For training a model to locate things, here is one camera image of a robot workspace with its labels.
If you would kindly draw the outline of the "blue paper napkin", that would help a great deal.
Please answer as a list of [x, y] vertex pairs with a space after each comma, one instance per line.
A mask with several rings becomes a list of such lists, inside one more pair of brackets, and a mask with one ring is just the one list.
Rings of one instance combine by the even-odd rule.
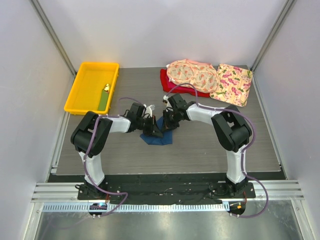
[[[158, 128], [161, 130], [163, 123], [163, 117], [160, 117], [158, 120], [155, 120]], [[172, 131], [162, 132], [163, 137], [150, 137], [146, 136], [143, 133], [140, 135], [140, 138], [147, 143], [148, 145], [164, 146], [170, 145], [173, 143], [173, 133]]]

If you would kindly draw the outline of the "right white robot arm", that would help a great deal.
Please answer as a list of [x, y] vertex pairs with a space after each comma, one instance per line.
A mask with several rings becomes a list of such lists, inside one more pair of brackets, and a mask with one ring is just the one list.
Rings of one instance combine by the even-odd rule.
[[195, 101], [186, 102], [180, 94], [165, 95], [161, 131], [168, 132], [180, 126], [181, 121], [197, 121], [213, 126], [218, 142], [226, 150], [227, 172], [224, 190], [217, 195], [236, 198], [248, 184], [245, 170], [245, 147], [249, 144], [252, 129], [237, 107], [211, 107]]

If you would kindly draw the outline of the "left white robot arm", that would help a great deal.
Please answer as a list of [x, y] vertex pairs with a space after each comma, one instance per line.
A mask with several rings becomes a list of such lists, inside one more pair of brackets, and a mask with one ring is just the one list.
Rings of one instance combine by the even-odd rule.
[[70, 142], [81, 157], [84, 184], [77, 185], [80, 195], [97, 200], [107, 195], [101, 153], [110, 133], [131, 133], [140, 130], [147, 137], [162, 138], [153, 115], [154, 106], [134, 102], [123, 115], [99, 115], [87, 112], [73, 131]]

